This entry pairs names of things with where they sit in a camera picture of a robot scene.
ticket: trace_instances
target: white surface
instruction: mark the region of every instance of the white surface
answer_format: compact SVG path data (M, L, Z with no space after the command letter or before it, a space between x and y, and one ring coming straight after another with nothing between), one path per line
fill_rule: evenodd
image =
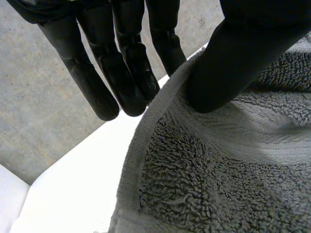
M0 165L0 233L8 233L23 208L29 185Z
M167 80L163 77L160 86ZM42 173L11 233L108 231L122 165L141 117L121 111Z

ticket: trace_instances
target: black robotic finger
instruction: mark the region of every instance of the black robotic finger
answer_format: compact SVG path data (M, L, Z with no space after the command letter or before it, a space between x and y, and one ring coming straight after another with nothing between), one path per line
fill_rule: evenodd
M310 24L247 30L225 19L189 77L188 97L200 113L212 112L234 99L270 62L311 30Z
M141 115L146 109L146 100L117 50L111 6L103 3L86 8L77 18L95 59L123 110L132 117Z
M41 24L39 28L57 50L97 116L105 121L115 119L119 106L86 54L76 18L60 18Z
M111 4L119 48L135 83L149 103L160 88L140 37L144 0L112 0Z
M154 47L171 76L186 61L175 34L180 0L146 0Z

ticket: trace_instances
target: gray towel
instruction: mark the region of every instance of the gray towel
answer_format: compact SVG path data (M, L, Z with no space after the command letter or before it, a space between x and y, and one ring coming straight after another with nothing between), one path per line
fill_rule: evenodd
M311 231L309 37L210 114L185 95L200 54L183 64L137 127L110 231Z

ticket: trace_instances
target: concrete floor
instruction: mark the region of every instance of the concrete floor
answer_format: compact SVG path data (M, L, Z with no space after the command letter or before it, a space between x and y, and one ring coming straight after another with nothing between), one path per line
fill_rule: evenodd
M186 56L205 44L222 20L218 0L181 0L176 33ZM32 184L104 122L36 25L3 0L0 21L0 164ZM159 79L165 71L152 46L147 14L142 39ZM83 42L90 52L84 36Z

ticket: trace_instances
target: robotic hand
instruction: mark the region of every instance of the robotic hand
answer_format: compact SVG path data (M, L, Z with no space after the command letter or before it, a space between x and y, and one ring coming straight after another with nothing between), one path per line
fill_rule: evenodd
M159 91L139 35L143 0L8 1L26 20L39 23L101 119L114 119L119 109L86 55L76 19L128 115L140 115ZM220 2L225 19L214 31L188 82L189 102L201 113L231 101L269 62L311 31L311 0ZM146 3L155 49L172 75L186 60L174 33L179 0ZM114 43L113 18L121 53Z
M168 73L186 60L174 33L180 0L146 0L154 47ZM123 110L142 114L159 85L141 42L144 0L8 0L28 22L36 23L57 50L97 114L115 119L119 106L91 64L77 21ZM115 44L114 25L121 52Z

